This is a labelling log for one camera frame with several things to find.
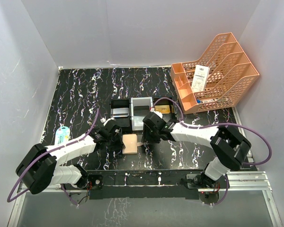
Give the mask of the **beige leather card holder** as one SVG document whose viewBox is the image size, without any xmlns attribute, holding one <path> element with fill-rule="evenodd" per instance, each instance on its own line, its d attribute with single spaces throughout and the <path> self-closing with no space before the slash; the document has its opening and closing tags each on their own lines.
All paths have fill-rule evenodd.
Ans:
<svg viewBox="0 0 284 227">
<path fill-rule="evenodd" d="M 144 145 L 143 142 L 138 141 L 136 134 L 123 135 L 124 148 L 122 150 L 123 155 L 137 154 L 138 147 Z"/>
</svg>

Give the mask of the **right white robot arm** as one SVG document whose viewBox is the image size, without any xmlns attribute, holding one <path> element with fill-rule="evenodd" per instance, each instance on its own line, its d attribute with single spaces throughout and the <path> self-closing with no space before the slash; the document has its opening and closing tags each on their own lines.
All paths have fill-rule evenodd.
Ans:
<svg viewBox="0 0 284 227">
<path fill-rule="evenodd" d="M 166 122 L 156 112 L 143 119 L 142 141 L 160 143 L 162 140 L 186 141 L 212 148 L 216 157 L 207 164 L 201 174 L 185 180 L 189 184 L 213 188 L 221 176 L 240 170 L 251 143 L 233 126 L 214 126 L 201 129 L 185 125 L 175 119 Z"/>
</svg>

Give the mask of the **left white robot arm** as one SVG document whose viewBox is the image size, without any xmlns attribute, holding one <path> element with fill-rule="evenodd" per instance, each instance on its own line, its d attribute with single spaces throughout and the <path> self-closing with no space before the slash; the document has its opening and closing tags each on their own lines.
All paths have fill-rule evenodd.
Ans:
<svg viewBox="0 0 284 227">
<path fill-rule="evenodd" d="M 32 194 L 38 194 L 54 184 L 71 184 L 85 189 L 91 185 L 87 171 L 79 164 L 65 166 L 65 163 L 104 148 L 110 151 L 124 148 L 122 128 L 114 119 L 66 144 L 52 148 L 40 143 L 34 145 L 16 168 L 16 174 Z"/>
</svg>

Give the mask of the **black card in white tray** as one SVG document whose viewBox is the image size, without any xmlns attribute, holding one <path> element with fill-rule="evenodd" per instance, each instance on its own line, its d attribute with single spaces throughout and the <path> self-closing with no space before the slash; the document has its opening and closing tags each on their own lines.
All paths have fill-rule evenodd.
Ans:
<svg viewBox="0 0 284 227">
<path fill-rule="evenodd" d="M 149 106 L 135 106 L 133 108 L 133 113 L 134 115 L 147 115 L 148 112 L 150 111 Z"/>
</svg>

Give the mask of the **gold card in right tray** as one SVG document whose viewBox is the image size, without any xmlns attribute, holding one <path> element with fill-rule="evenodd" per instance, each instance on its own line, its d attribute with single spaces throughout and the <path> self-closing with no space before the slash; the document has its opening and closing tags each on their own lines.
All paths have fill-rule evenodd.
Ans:
<svg viewBox="0 0 284 227">
<path fill-rule="evenodd" d="M 171 109 L 169 105 L 156 105 L 155 110 L 161 112 L 162 114 L 171 113 Z"/>
</svg>

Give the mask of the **silver card in left tray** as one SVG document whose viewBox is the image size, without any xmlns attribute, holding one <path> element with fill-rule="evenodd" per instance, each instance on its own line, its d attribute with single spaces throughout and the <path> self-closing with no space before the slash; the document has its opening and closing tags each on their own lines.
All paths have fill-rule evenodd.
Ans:
<svg viewBox="0 0 284 227">
<path fill-rule="evenodd" d="M 114 118 L 124 118 L 130 115 L 129 108 L 113 108 L 112 109 L 112 116 Z"/>
</svg>

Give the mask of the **white middle tray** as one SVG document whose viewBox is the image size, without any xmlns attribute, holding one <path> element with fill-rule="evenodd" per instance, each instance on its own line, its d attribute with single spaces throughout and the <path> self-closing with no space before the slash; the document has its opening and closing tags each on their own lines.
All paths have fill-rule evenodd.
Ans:
<svg viewBox="0 0 284 227">
<path fill-rule="evenodd" d="M 130 113 L 132 131 L 143 130 L 143 119 L 153 106 L 152 97 L 132 97 L 130 101 Z"/>
</svg>

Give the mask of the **left black tray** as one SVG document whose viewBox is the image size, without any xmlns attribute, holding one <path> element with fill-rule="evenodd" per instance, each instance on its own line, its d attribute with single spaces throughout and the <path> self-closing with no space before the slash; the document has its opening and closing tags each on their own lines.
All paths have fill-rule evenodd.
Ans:
<svg viewBox="0 0 284 227">
<path fill-rule="evenodd" d="M 113 117 L 123 132 L 132 131 L 130 99 L 112 99 L 110 103 L 110 117 Z"/>
</svg>

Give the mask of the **black tray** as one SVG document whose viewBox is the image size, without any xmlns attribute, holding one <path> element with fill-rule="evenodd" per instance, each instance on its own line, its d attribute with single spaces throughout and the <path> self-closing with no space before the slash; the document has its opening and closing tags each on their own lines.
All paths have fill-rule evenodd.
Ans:
<svg viewBox="0 0 284 227">
<path fill-rule="evenodd" d="M 130 99 L 112 99 L 110 103 L 110 117 L 113 117 L 123 132 L 132 131 Z"/>
<path fill-rule="evenodd" d="M 177 119 L 177 115 L 174 110 L 173 102 L 162 99 L 156 103 L 154 106 L 155 111 L 160 112 L 162 114 L 162 118 L 164 121 L 168 122 L 171 119 Z"/>
</svg>

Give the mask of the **right black tray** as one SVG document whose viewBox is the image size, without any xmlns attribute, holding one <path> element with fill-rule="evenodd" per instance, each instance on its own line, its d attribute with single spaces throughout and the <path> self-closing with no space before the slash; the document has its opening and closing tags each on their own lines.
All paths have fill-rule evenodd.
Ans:
<svg viewBox="0 0 284 227">
<path fill-rule="evenodd" d="M 162 118 L 164 121 L 168 122 L 171 119 L 177 119 L 177 115 L 174 110 L 173 102 L 162 99 L 156 103 L 154 106 L 155 111 L 160 112 L 162 114 Z"/>
</svg>

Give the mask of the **black front base bar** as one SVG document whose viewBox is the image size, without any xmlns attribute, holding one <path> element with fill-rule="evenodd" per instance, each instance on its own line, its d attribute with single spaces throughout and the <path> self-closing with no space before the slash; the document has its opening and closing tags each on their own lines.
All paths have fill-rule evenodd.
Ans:
<svg viewBox="0 0 284 227">
<path fill-rule="evenodd" d="M 193 184 L 200 170 L 90 170 L 90 199 L 185 198 L 198 200 L 202 192 L 228 189 L 222 176 L 212 187 Z"/>
</svg>

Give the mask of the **blue packaged item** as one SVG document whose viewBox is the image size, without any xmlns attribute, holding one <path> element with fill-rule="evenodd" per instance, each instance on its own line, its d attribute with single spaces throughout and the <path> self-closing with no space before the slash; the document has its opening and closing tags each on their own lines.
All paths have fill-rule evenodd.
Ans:
<svg viewBox="0 0 284 227">
<path fill-rule="evenodd" d="M 54 144 L 59 145 L 69 141 L 70 129 L 67 126 L 61 126 L 55 133 Z"/>
</svg>

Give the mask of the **white paper receipt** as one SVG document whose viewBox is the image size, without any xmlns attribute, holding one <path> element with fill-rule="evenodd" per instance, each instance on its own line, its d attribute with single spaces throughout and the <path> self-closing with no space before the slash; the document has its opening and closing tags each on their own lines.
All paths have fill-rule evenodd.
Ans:
<svg viewBox="0 0 284 227">
<path fill-rule="evenodd" d="M 204 91 L 210 68 L 202 65 L 196 65 L 191 89 L 193 93 Z"/>
</svg>

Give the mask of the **orange plastic file organizer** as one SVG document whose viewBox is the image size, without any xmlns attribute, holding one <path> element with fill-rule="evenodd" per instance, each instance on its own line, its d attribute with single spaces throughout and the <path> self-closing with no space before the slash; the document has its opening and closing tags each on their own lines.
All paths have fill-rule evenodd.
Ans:
<svg viewBox="0 0 284 227">
<path fill-rule="evenodd" d="M 202 91 L 192 89 L 196 67 L 209 75 Z M 173 63 L 170 76 L 185 114 L 235 107 L 258 79 L 256 70 L 233 33 L 218 34 L 198 60 Z"/>
</svg>

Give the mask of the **aluminium frame rail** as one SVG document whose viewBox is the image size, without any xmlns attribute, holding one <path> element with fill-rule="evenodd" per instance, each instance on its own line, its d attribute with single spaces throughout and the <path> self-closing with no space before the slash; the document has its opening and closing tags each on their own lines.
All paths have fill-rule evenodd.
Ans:
<svg viewBox="0 0 284 227">
<path fill-rule="evenodd" d="M 90 199 L 89 191 L 57 185 L 24 192 L 10 227 L 280 227 L 282 222 L 265 172 L 228 174 L 228 189 L 185 198 Z"/>
</svg>

